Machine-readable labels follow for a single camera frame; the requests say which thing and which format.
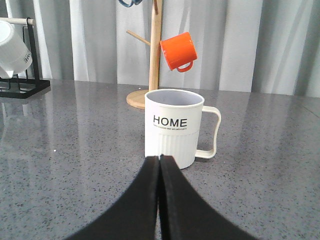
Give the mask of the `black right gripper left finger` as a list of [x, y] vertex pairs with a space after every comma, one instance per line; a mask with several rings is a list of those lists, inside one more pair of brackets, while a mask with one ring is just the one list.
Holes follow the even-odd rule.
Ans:
[[158, 210], [160, 163], [149, 156], [127, 190], [101, 216], [69, 240], [153, 240]]

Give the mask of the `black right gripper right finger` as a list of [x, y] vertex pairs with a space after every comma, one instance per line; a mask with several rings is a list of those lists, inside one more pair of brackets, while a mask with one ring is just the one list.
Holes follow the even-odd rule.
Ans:
[[203, 200], [172, 156], [161, 155], [159, 162], [159, 216], [163, 240], [255, 239]]

